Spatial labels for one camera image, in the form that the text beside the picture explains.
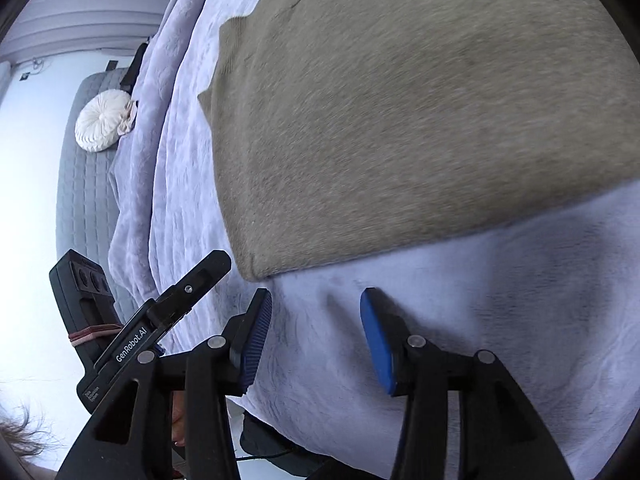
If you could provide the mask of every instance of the silver screw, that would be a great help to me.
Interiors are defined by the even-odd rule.
[[[492,365],[495,362],[495,355],[488,350],[481,350],[478,352],[478,360],[485,365]]]
[[[427,340],[421,335],[411,335],[406,340],[412,348],[422,348],[427,344]]]
[[[215,335],[207,341],[207,344],[209,345],[209,348],[222,348],[224,345],[226,345],[226,339],[221,335]]]
[[[138,362],[141,365],[148,365],[155,358],[155,353],[153,353],[151,350],[145,350],[144,352],[140,352],[140,354],[138,355]]]

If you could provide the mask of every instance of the bed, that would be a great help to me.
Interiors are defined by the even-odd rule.
[[[220,26],[257,2],[172,0],[134,88],[135,129],[101,159],[99,178],[78,188],[77,173],[61,180],[59,215],[72,203],[85,217],[114,211],[97,199],[113,189],[119,214],[99,236],[123,320],[211,250],[232,254],[197,95],[210,83]],[[102,88],[100,77],[92,84]],[[594,478],[640,405],[639,209],[640,183],[630,183],[513,226],[265,280],[273,322],[255,384],[239,402],[308,450],[388,478],[404,400],[378,386],[360,325],[360,294],[377,286],[441,348],[495,351],[577,480]],[[70,227],[76,243],[87,226]],[[106,266],[104,249],[78,247]],[[234,268],[163,345],[186,351],[219,334],[257,286]],[[451,463],[456,453],[453,444]]]

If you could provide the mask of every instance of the round pillow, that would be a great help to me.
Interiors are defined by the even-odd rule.
[[[101,152],[115,144],[130,101],[131,96],[122,90],[107,90],[91,99],[76,121],[78,145],[88,152]]]

